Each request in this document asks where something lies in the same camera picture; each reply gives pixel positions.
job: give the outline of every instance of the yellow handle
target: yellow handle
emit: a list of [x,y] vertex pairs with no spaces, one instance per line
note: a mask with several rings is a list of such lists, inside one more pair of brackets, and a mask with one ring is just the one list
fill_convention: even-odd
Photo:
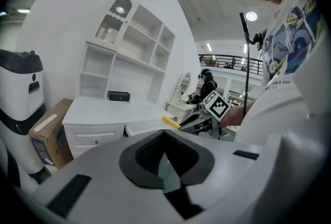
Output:
[[172,121],[169,117],[163,116],[162,121],[166,122],[168,125],[172,126],[173,128],[180,129],[180,125],[175,121]]

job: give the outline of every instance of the hand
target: hand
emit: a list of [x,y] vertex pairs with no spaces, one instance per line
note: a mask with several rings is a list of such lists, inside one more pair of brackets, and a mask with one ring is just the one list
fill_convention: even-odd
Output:
[[228,126],[239,126],[243,121],[243,108],[231,107],[221,119],[221,128]]

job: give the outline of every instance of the cabinet drawer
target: cabinet drawer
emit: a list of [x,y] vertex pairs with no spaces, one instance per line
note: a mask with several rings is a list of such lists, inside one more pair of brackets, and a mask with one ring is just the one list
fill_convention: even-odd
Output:
[[82,147],[96,146],[121,139],[123,137],[124,125],[101,127],[66,126],[65,129],[67,137],[71,137],[76,147]]

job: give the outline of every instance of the railing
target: railing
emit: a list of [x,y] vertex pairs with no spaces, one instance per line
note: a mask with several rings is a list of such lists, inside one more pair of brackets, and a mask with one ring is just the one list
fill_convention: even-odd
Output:
[[[227,68],[247,72],[247,58],[243,56],[230,55],[199,55],[201,66]],[[255,58],[249,59],[249,72],[263,75],[262,61]]]

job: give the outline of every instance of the black box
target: black box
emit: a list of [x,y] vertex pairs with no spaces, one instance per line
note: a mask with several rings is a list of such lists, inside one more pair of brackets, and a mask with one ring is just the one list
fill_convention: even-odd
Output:
[[124,101],[124,102],[128,102],[128,101],[130,101],[130,94],[127,93],[127,92],[108,91],[107,98],[110,101]]

